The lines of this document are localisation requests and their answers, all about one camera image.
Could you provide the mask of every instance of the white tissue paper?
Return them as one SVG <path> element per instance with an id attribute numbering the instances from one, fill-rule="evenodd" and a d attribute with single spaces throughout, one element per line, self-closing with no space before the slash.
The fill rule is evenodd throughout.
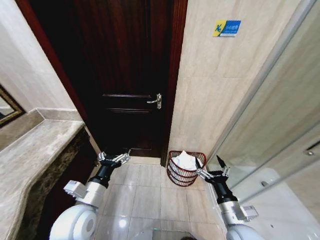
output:
<path id="1" fill-rule="evenodd" d="M 173 162 L 182 169 L 195 171 L 196 168 L 196 158 L 194 156 L 189 155 L 184 150 L 179 156 L 172 158 Z"/>

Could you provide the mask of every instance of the countertop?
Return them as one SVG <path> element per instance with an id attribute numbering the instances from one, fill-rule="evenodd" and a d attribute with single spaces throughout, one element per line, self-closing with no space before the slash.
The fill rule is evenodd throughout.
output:
<path id="1" fill-rule="evenodd" d="M 0 152 L 0 240 L 15 237 L 31 187 L 83 127 L 44 120 Z"/>

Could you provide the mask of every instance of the mirror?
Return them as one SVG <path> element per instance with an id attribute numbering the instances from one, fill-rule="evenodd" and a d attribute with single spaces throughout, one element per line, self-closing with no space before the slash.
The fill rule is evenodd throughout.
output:
<path id="1" fill-rule="evenodd" d="M 0 85 L 0 127 L 24 113 L 22 107 Z"/>

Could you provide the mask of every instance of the sticker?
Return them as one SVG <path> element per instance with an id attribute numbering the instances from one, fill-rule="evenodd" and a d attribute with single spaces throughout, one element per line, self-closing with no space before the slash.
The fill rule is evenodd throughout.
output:
<path id="1" fill-rule="evenodd" d="M 236 36 L 241 21 L 239 20 L 217 20 L 213 37 L 234 37 Z"/>

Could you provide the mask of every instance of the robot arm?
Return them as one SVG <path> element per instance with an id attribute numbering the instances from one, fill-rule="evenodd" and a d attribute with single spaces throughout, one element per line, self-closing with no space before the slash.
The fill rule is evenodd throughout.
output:
<path id="1" fill-rule="evenodd" d="M 69 181 L 63 188 L 76 198 L 76 205 L 65 210 L 54 222 L 50 231 L 50 240 L 89 240 L 96 229 L 97 210 L 104 199 L 110 176 L 116 168 L 131 158 L 128 153 L 119 156 L 98 154 L 101 164 L 97 174 L 86 185 L 78 181 Z"/>
<path id="2" fill-rule="evenodd" d="M 222 170 L 204 171 L 195 158 L 196 173 L 207 183 L 212 184 L 217 195 L 217 203 L 221 210 L 222 219 L 227 228 L 227 240 L 264 240 L 252 227 L 244 225 L 258 216 L 253 206 L 240 206 L 238 199 L 227 185 L 230 167 L 217 155 Z"/>

